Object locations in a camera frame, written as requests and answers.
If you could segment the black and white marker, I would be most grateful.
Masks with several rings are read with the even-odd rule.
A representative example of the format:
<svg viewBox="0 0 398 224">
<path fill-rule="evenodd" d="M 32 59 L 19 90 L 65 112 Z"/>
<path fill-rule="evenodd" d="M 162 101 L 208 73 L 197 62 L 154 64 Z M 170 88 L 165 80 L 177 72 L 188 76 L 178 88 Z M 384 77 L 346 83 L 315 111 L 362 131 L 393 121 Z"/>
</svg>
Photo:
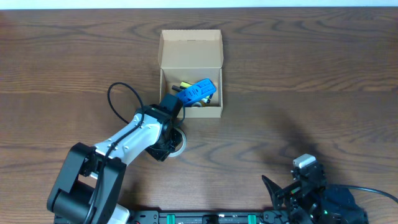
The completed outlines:
<svg viewBox="0 0 398 224">
<path fill-rule="evenodd" d="M 176 92 L 181 92 L 182 91 L 182 89 L 180 89 L 179 87 L 177 87 L 175 85 L 172 86 L 172 89 L 175 90 Z"/>
</svg>

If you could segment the yellow highlighter pen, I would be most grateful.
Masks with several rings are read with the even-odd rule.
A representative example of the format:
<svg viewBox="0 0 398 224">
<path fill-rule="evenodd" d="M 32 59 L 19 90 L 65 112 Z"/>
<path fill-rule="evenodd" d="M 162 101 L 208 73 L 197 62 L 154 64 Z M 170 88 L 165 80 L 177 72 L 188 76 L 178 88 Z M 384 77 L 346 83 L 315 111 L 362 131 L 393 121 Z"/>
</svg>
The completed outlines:
<svg viewBox="0 0 398 224">
<path fill-rule="evenodd" d="M 186 89 L 186 88 L 191 87 L 191 85 L 192 85 L 192 84 L 187 83 L 187 82 L 181 82 L 181 83 L 180 83 L 180 88 L 181 88 L 181 89 Z"/>
</svg>

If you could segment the small yellow tape roll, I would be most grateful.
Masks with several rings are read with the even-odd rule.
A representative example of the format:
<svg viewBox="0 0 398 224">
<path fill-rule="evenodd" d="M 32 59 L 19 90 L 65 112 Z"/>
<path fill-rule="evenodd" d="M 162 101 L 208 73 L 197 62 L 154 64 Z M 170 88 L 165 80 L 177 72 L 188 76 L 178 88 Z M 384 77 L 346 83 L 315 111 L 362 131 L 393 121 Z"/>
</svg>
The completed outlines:
<svg viewBox="0 0 398 224">
<path fill-rule="evenodd" d="M 202 102 L 202 101 L 197 101 L 191 105 L 191 107 L 203 107 L 203 106 L 204 106 L 204 102 Z"/>
</svg>

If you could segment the blue rectangular plastic block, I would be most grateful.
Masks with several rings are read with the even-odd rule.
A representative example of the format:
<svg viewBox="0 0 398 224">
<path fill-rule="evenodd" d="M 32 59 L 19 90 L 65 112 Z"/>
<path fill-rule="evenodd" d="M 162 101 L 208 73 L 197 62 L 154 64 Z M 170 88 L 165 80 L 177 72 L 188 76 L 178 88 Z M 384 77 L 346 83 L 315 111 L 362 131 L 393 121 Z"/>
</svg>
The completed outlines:
<svg viewBox="0 0 398 224">
<path fill-rule="evenodd" d="M 188 107 L 215 92 L 216 87 L 214 86 L 212 81 L 207 78 L 178 92 L 176 96 L 179 100 L 182 101 L 184 106 Z"/>
</svg>

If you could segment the large clear tape roll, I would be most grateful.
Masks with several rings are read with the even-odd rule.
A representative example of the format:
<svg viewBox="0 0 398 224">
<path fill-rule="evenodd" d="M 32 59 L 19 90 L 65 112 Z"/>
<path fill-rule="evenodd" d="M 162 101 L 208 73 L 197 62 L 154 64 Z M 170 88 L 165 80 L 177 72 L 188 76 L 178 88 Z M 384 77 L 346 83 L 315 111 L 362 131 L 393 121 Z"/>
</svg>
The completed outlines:
<svg viewBox="0 0 398 224">
<path fill-rule="evenodd" d="M 170 140 L 169 157 L 177 157 L 181 155 L 187 146 L 187 137 L 185 133 L 179 128 L 173 128 Z"/>
</svg>

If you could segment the brown cardboard box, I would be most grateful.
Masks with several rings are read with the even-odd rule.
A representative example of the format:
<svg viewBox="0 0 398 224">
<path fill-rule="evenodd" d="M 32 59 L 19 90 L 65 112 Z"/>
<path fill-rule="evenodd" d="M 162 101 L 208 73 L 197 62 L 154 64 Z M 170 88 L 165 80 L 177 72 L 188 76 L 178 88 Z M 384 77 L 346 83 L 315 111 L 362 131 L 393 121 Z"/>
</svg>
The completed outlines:
<svg viewBox="0 0 398 224">
<path fill-rule="evenodd" d="M 163 30 L 160 35 L 160 99 L 172 86 L 210 79 L 216 87 L 203 107 L 187 107 L 180 118 L 220 118 L 223 111 L 223 39 L 220 30 Z"/>
</svg>

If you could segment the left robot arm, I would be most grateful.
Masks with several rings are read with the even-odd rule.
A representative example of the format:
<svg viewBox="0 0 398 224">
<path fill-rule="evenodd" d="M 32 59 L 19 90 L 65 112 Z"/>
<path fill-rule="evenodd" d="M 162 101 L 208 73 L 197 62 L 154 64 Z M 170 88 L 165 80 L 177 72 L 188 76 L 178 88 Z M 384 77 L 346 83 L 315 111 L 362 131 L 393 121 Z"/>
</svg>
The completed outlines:
<svg viewBox="0 0 398 224">
<path fill-rule="evenodd" d="M 128 223 L 118 204 L 127 166 L 143 151 L 155 160 L 176 155 L 185 135 L 176 125 L 183 104 L 167 94 L 158 105 L 139 108 L 133 120 L 109 139 L 68 152 L 47 200 L 55 223 Z"/>
</svg>

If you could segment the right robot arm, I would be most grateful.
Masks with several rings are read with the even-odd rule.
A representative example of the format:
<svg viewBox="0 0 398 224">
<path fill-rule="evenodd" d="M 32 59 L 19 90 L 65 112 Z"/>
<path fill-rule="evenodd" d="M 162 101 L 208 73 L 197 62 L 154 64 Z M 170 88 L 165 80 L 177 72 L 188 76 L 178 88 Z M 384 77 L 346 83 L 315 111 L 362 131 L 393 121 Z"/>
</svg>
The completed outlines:
<svg viewBox="0 0 398 224">
<path fill-rule="evenodd" d="M 314 161 L 291 170 L 295 182 L 280 187 L 262 176 L 275 210 L 286 207 L 289 223 L 367 224 L 368 215 L 344 187 L 328 185 L 324 167 Z"/>
</svg>

